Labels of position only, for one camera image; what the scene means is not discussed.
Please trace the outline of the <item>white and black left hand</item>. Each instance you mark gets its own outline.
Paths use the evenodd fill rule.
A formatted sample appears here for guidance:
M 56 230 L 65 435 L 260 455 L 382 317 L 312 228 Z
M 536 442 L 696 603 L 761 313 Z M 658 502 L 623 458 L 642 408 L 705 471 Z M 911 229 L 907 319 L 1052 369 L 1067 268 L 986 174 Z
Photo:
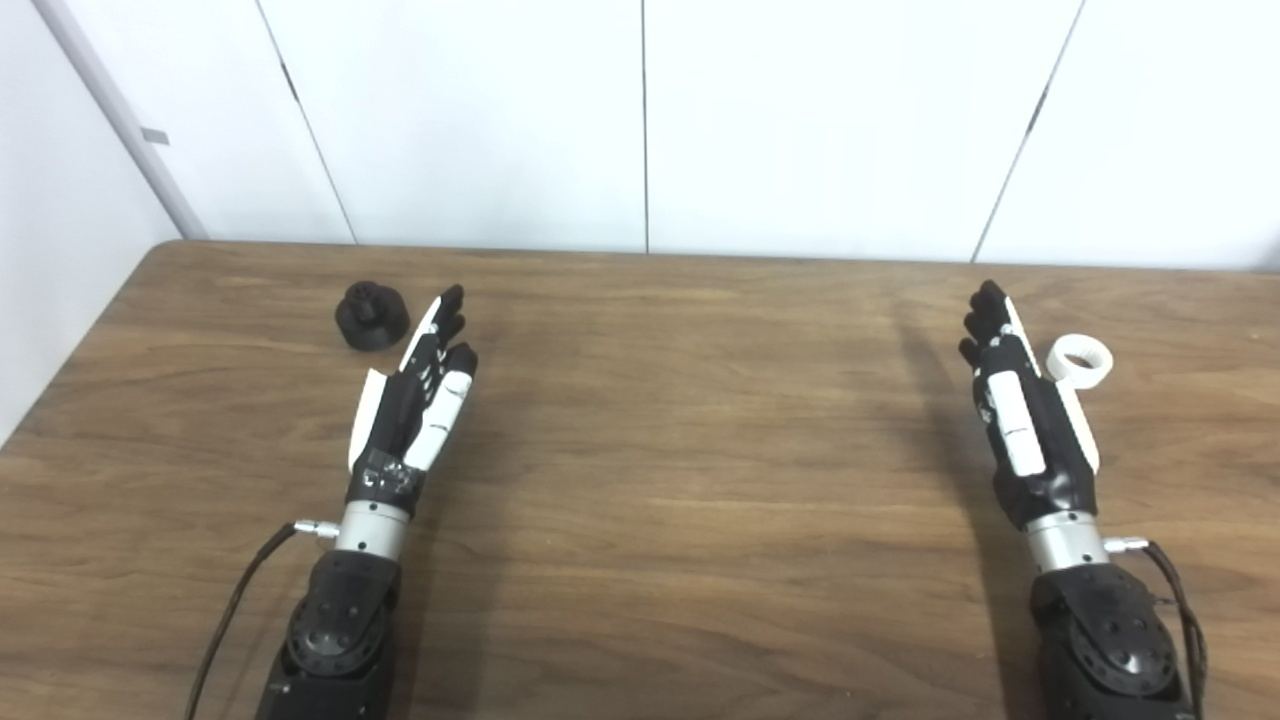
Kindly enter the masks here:
M 369 370 L 349 442 L 346 503 L 415 515 L 426 475 L 460 416 L 477 370 L 465 327 L 465 288 L 442 291 L 392 374 Z

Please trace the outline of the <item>white and black right hand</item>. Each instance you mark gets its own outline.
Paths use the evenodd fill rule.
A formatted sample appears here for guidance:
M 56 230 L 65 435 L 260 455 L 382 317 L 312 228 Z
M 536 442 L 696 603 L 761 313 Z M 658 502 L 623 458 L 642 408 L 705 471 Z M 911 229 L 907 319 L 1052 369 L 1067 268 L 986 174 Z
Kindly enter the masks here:
M 995 497 L 1018 530 L 1060 512 L 1098 512 L 1097 457 L 1078 401 L 1037 363 L 1012 300 L 993 281 L 969 299 L 959 352 L 995 456 Z

